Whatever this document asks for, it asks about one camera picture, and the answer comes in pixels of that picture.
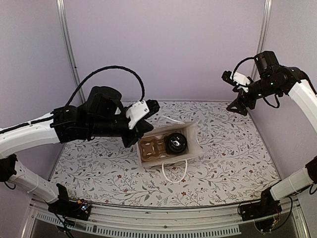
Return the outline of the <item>brown pulp cup carrier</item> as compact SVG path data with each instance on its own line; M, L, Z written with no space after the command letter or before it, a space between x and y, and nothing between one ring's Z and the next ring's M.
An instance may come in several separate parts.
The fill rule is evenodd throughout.
M142 138L138 142L142 162L150 162L167 157L166 145L163 138L155 136Z

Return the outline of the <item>kraft paper takeout bag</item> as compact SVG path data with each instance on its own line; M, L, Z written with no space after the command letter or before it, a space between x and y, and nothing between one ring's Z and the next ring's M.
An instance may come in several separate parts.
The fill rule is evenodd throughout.
M163 118L171 123L144 134L137 142L138 157L143 168L160 167L168 182L179 183L186 176L188 162L204 155L198 141L198 122L178 121L166 116ZM185 165L182 178L169 179L165 166L179 162Z

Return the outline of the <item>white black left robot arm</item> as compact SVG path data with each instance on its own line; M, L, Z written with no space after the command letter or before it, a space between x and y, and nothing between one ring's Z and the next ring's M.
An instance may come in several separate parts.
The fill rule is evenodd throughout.
M153 130L147 119L159 111L156 100L140 100L125 107L121 93L106 86L92 88L80 106L64 106L51 113L0 132L0 180L43 199L49 211L86 221L91 205L84 199L71 201L67 189L26 168L17 152L46 144L64 144L95 137L119 137L128 148Z

